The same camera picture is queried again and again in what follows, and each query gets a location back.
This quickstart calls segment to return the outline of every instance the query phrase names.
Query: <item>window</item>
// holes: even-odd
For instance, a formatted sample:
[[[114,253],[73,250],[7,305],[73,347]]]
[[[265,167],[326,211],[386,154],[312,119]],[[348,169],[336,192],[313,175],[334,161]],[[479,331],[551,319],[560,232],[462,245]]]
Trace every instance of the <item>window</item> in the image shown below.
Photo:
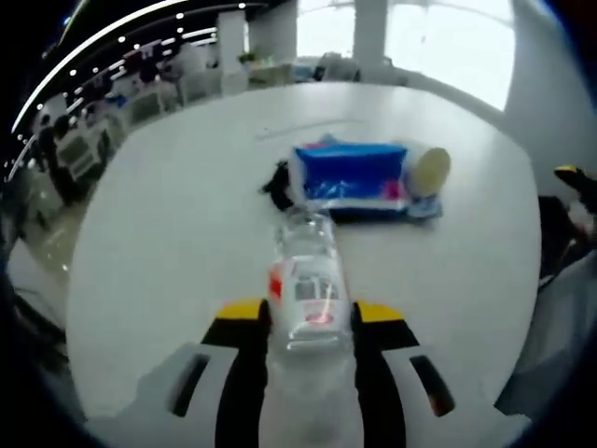
[[[385,54],[394,65],[437,79],[504,110],[514,67],[508,0],[393,2]]]
[[[298,0],[298,56],[331,51],[351,57],[353,45],[354,1]]]

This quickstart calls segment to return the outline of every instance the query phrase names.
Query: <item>round table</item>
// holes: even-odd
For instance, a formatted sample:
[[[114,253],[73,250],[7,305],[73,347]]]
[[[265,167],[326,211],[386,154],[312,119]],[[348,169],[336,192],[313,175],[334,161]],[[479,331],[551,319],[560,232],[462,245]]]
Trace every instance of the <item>round table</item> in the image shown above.
[[[450,152],[442,218],[340,227],[338,245],[355,298],[398,308],[442,375],[497,399],[535,306],[540,226],[528,156],[433,94],[319,83],[196,105],[124,143],[71,271],[68,354],[88,416],[131,403],[138,380],[199,343],[223,303],[265,296],[281,214],[257,190],[293,145],[324,133]]]

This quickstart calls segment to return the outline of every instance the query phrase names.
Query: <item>yellow object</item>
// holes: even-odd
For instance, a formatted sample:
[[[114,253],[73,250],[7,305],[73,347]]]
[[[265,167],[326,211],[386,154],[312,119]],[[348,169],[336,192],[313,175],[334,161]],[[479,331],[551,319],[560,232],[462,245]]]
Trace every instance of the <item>yellow object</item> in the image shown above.
[[[263,299],[251,299],[224,305],[215,318],[257,320],[262,301]]]
[[[361,311],[361,319],[364,323],[404,320],[402,313],[399,313],[389,306],[379,305],[377,303],[367,303],[365,301],[357,301],[356,304]]]
[[[438,194],[450,172],[451,158],[443,147],[427,150],[410,169],[410,188],[422,198]]]
[[[562,165],[556,168],[556,171],[572,171],[573,173],[576,173],[578,168],[576,168],[574,165]]]

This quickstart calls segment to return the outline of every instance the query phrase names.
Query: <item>black object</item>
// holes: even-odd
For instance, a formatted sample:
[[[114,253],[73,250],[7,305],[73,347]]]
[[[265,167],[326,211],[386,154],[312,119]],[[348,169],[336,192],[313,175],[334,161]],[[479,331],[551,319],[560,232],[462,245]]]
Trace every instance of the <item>black object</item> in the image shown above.
[[[270,328],[270,308],[263,301],[257,320],[216,319],[203,337],[202,343],[239,350],[217,410],[216,448],[259,446],[259,418],[268,383],[265,359]]]
[[[290,187],[288,161],[279,161],[270,182],[261,187],[259,192],[261,194],[269,194],[276,208],[283,212],[294,205],[286,193],[288,187]]]
[[[407,446],[402,401],[394,376],[382,350],[419,345],[406,323],[365,324],[359,307],[353,306],[351,327],[354,335],[356,376],[354,385],[363,419],[365,447]]]
[[[575,166],[556,168],[554,173],[564,184],[576,190],[578,199],[589,213],[597,215],[597,180]]]
[[[410,362],[423,383],[434,414],[437,417],[443,417],[453,411],[454,399],[429,358],[425,356],[412,357]]]
[[[199,355],[193,360],[188,372],[184,375],[184,381],[180,386],[180,391],[172,407],[172,413],[174,415],[179,417],[187,415],[190,399],[193,397],[195,387],[197,387],[208,362],[209,357],[205,355]]]
[[[321,81],[324,78],[324,74],[326,73],[326,68],[322,67],[321,65],[317,65],[315,70],[313,71],[313,80]]]

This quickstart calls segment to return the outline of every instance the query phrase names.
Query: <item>water bottle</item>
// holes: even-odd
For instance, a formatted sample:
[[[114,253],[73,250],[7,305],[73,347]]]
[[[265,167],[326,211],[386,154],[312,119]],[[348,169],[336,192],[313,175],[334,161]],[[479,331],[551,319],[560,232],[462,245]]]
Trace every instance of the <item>water bottle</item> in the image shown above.
[[[293,210],[276,232],[262,446],[352,446],[360,421],[350,301],[329,217]]]

